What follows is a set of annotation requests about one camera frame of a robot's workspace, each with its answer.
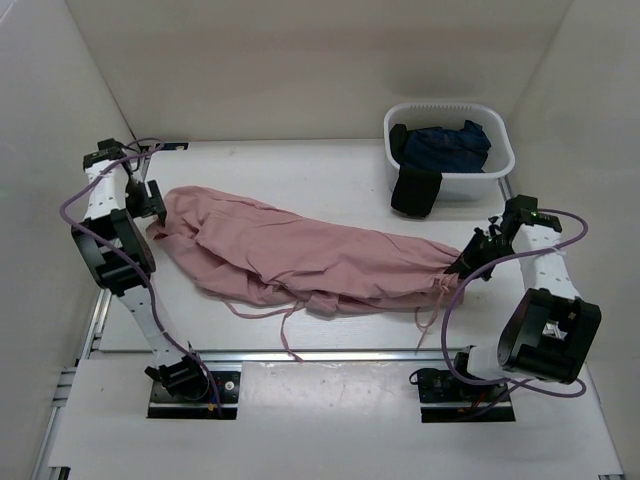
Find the pink trousers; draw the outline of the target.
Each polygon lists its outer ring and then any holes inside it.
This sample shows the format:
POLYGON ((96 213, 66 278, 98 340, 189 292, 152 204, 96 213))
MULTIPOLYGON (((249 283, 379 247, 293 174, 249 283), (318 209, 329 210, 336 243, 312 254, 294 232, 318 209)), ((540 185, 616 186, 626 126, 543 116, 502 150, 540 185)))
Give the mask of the pink trousers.
POLYGON ((203 294, 235 316, 325 319, 430 309, 452 299, 459 252, 424 238, 327 223, 199 186, 170 190, 145 228, 203 294))

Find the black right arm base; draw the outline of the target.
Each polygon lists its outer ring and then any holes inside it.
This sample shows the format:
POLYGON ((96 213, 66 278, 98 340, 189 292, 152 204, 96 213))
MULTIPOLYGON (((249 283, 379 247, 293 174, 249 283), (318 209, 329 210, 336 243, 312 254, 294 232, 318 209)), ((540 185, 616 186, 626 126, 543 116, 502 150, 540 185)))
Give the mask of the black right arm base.
POLYGON ((434 368, 414 371, 409 383, 417 388, 423 424, 516 421, 505 384, 469 385, 448 370, 434 368))

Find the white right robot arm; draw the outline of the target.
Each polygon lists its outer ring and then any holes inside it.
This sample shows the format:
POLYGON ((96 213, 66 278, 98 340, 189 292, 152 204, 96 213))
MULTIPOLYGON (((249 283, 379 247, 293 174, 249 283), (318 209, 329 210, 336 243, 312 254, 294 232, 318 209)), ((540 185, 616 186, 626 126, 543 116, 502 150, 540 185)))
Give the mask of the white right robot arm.
POLYGON ((600 308, 585 301, 565 264, 566 247, 584 232, 563 240, 563 212, 541 209, 534 197, 518 195, 504 211, 476 229, 463 252, 448 268, 459 279, 451 300, 458 303, 473 280, 489 280, 501 263, 520 265, 524 295, 499 339, 489 346, 470 346, 444 358, 449 387, 470 400, 485 385, 539 380, 569 385, 580 370, 600 326, 600 308))

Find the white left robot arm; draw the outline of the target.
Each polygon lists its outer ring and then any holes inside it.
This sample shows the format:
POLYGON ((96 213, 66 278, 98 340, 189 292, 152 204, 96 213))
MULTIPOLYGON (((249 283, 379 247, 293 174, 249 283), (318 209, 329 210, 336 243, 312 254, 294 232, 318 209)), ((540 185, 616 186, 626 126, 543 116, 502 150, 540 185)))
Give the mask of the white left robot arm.
POLYGON ((154 364, 146 375, 168 394, 196 401, 207 395, 210 377, 191 346, 181 345, 160 316, 152 285, 155 259, 135 223, 167 217, 157 182, 143 177, 150 157, 150 151, 113 138, 98 142, 82 162, 88 186, 65 201, 60 214, 96 284, 126 307, 147 341, 154 364))

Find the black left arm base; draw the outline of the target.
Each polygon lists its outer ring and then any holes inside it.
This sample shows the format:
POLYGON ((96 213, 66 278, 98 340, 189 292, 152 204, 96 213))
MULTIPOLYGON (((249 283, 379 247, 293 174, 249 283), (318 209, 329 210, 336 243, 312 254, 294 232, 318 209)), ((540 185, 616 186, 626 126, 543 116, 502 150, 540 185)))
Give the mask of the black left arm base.
POLYGON ((147 407, 150 419, 235 420, 241 387, 241 372, 210 370, 193 358, 184 357, 170 367, 147 366, 152 380, 147 407))

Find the black trousers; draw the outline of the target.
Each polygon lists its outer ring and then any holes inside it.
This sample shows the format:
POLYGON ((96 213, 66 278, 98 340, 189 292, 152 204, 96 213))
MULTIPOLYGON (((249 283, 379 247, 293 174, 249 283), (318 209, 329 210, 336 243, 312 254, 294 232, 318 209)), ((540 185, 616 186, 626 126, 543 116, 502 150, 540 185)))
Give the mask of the black trousers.
POLYGON ((396 124, 389 131, 392 159, 399 174, 391 197, 391 207, 410 218, 424 219, 431 214, 442 183, 437 151, 419 130, 396 124))

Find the dark blue trousers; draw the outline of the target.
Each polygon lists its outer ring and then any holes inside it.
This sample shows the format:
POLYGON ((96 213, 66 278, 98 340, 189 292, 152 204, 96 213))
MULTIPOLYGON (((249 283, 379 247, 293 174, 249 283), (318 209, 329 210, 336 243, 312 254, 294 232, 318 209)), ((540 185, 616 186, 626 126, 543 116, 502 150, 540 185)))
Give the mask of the dark blue trousers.
POLYGON ((403 160, 411 167, 438 173, 483 173, 492 144, 483 127, 465 120, 458 130, 429 127, 409 132, 403 160))

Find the white plastic basket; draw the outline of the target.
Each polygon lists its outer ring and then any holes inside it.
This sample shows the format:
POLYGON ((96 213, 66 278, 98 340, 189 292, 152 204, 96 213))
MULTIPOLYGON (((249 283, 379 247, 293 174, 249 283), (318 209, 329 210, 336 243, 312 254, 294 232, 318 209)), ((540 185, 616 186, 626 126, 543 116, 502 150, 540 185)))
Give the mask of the white plastic basket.
POLYGON ((515 154, 502 117, 489 107, 466 102, 405 102, 383 120, 387 185, 400 169, 440 174, 437 198, 476 201, 491 193, 515 167, 515 154))

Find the aluminium right rail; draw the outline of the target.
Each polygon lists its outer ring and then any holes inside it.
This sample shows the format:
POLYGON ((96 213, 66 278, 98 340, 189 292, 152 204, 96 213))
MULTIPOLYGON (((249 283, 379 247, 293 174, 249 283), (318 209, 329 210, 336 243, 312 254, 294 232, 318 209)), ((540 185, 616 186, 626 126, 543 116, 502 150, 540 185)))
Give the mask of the aluminium right rail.
POLYGON ((513 189, 507 177, 502 177, 499 180, 499 186, 500 186, 504 200, 509 200, 514 197, 513 189))

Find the aluminium rail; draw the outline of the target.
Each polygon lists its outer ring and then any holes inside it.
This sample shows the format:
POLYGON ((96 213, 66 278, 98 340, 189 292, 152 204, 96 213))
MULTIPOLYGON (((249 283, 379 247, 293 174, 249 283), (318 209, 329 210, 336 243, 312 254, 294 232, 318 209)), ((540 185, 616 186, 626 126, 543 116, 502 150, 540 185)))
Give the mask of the aluminium rail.
POLYGON ((504 200, 509 200, 514 197, 513 189, 507 177, 502 177, 499 180, 499 186, 500 186, 504 200))
MULTIPOLYGON (((444 360, 443 353, 438 349, 377 349, 377 350, 303 350, 296 353, 305 362, 384 362, 384 361, 426 361, 439 362, 444 360)), ((205 351, 201 358, 206 363, 241 363, 241 362, 290 362, 295 358, 285 351, 251 350, 251 351, 205 351)))
POLYGON ((125 187, 130 175, 137 175, 136 162, 141 159, 133 147, 124 145, 121 154, 110 156, 97 150, 84 156, 82 167, 87 178, 87 208, 72 237, 87 265, 100 294, 83 346, 87 358, 94 342, 102 337, 110 301, 114 294, 140 284, 140 277, 119 254, 137 261, 143 270, 151 261, 144 252, 139 230, 126 211, 125 187))

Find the aluminium front rail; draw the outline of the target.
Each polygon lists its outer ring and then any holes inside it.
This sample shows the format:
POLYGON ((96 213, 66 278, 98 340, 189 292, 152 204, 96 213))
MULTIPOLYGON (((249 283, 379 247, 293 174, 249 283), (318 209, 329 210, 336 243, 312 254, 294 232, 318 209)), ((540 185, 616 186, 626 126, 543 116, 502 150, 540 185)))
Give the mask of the aluminium front rail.
MULTIPOLYGON (((444 360, 443 353, 438 349, 377 349, 377 350, 303 350, 296 353, 305 362, 384 362, 384 361, 426 361, 439 362, 444 360)), ((206 363, 241 363, 241 362, 290 362, 295 358, 285 351, 251 350, 251 351, 205 351, 201 358, 206 363)))

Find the aluminium left rail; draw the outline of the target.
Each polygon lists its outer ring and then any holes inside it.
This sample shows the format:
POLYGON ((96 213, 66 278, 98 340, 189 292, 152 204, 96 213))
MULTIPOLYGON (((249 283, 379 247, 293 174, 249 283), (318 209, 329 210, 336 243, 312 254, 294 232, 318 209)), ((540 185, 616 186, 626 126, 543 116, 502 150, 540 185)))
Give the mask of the aluminium left rail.
POLYGON ((114 294, 140 284, 140 277, 119 254, 137 261, 143 270, 151 261, 144 252, 139 230, 126 211, 125 187, 130 175, 137 175, 136 162, 141 159, 133 147, 124 145, 121 154, 110 156, 97 150, 84 156, 82 167, 87 178, 87 208, 72 237, 87 265, 100 294, 83 346, 87 358, 94 342, 102 337, 110 301, 114 294))

